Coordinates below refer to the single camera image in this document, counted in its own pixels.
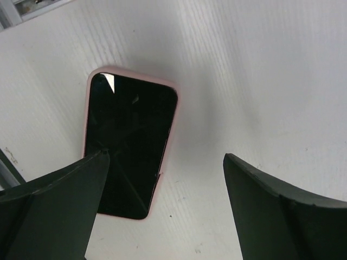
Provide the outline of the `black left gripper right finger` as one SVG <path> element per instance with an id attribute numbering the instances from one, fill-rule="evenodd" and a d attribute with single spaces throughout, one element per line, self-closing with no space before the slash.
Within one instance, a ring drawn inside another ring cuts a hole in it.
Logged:
<path id="1" fill-rule="evenodd" d="M 346 259 L 346 202 L 273 177 L 233 154 L 224 178 L 243 259 Z"/>

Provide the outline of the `aluminium table frame rail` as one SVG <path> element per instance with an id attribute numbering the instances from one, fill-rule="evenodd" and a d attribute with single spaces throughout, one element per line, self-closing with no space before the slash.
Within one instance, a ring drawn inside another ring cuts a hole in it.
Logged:
<path id="1" fill-rule="evenodd" d="M 69 2 L 70 0 L 1 0 L 1 31 L 41 16 Z"/>

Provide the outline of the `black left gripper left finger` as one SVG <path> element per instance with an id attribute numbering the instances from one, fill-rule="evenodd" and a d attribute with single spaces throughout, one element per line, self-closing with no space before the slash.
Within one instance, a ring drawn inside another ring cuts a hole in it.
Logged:
<path id="1" fill-rule="evenodd" d="M 1 259 L 85 259 L 109 165 L 102 149 L 1 191 Z"/>

